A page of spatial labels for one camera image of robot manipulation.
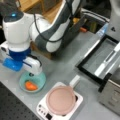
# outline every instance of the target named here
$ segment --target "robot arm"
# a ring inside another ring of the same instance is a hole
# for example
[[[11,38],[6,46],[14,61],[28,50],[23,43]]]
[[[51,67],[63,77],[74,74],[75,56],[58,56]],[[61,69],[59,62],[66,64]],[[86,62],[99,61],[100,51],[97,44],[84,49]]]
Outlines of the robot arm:
[[[27,71],[39,74],[42,71],[41,63],[28,56],[31,52],[30,40],[42,51],[57,51],[80,5],[81,0],[63,0],[52,24],[38,14],[16,11],[5,16],[3,29],[7,41],[1,45],[3,56],[22,61]]]

